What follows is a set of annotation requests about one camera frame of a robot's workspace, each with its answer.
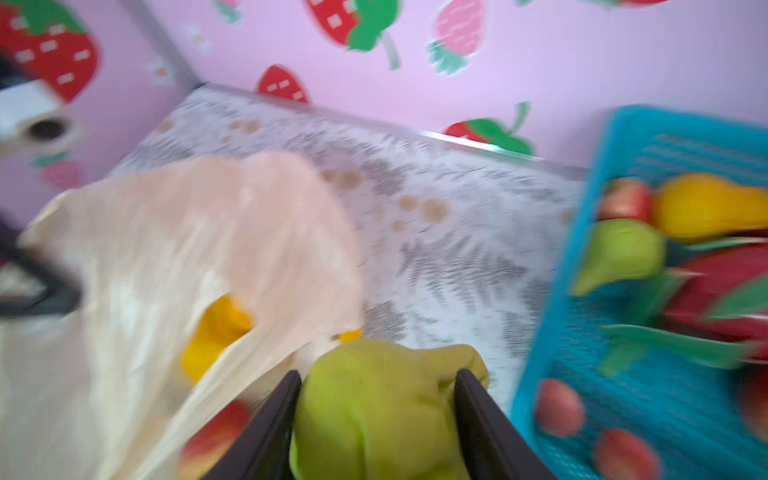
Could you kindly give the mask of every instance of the green toy fruit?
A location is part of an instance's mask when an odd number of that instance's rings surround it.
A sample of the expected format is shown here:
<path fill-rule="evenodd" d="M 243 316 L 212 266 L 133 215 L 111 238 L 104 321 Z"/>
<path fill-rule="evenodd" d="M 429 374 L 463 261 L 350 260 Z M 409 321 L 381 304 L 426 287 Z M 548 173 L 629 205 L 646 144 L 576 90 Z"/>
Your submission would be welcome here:
<path fill-rule="evenodd" d="M 453 413 L 456 373 L 488 369 L 470 346 L 410 350 L 361 340 L 320 357 L 296 405 L 298 480 L 468 480 Z"/>
<path fill-rule="evenodd" d="M 584 296 L 606 283 L 648 278 L 664 266 L 665 252 L 664 238 L 647 223 L 629 218 L 598 222 L 571 294 Z"/>

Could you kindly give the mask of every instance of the red apple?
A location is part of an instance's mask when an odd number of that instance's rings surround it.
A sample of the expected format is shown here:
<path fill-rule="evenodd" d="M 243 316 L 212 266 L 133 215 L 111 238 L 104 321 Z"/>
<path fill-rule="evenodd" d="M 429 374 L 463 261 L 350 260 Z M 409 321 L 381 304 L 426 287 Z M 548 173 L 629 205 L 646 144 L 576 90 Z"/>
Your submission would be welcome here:
<path fill-rule="evenodd" d="M 541 382 L 536 405 L 536 425 L 547 435 L 572 437 L 587 423 L 584 403 L 576 390 L 553 379 Z"/>
<path fill-rule="evenodd" d="M 250 407 L 235 400 L 190 439 L 181 451 L 178 480 L 198 480 L 216 465 L 250 422 Z"/>
<path fill-rule="evenodd" d="M 761 368 L 741 386 L 741 413 L 746 426 L 768 442 L 768 368 Z"/>
<path fill-rule="evenodd" d="M 645 441 L 625 430 L 605 430 L 594 448 L 594 467 L 604 480 L 657 480 L 661 460 Z"/>
<path fill-rule="evenodd" d="M 642 180 L 617 178 L 608 184 L 598 219 L 634 218 L 650 223 L 653 199 L 653 191 Z"/>

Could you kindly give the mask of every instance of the blue basket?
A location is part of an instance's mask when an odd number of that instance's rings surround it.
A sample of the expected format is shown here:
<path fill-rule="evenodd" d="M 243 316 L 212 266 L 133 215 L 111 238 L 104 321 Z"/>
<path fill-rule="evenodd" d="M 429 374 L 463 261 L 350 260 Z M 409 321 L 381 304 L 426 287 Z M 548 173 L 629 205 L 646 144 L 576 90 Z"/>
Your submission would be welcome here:
<path fill-rule="evenodd" d="M 600 476 L 591 467 L 602 429 L 626 429 L 659 452 L 664 478 L 768 478 L 768 445 L 746 430 L 738 414 L 738 372 L 651 353 L 629 372 L 598 373 L 607 353 L 600 327 L 619 323 L 637 292 L 615 283 L 576 299 L 568 295 L 594 225 L 601 195 L 614 177 L 639 177 L 654 187 L 690 172 L 710 172 L 742 185 L 768 187 L 768 131 L 695 114 L 651 107 L 617 111 L 601 147 L 586 197 L 561 261 L 510 420 L 561 479 Z M 533 425 L 543 378 L 573 386 L 587 408 L 578 437 L 542 435 Z"/>

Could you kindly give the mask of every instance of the plastic bag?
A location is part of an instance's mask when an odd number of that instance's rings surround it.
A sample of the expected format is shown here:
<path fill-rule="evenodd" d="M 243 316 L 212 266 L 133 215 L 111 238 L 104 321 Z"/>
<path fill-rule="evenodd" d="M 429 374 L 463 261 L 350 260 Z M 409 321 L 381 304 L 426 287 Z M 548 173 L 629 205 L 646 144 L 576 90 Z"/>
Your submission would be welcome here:
<path fill-rule="evenodd" d="M 63 318 L 0 323 L 2 480 L 173 478 L 224 406 L 257 401 L 362 326 L 354 234 L 294 154 L 103 180 L 54 199 L 22 245 L 84 296 Z M 179 357 L 227 293 L 254 328 L 185 390 Z"/>

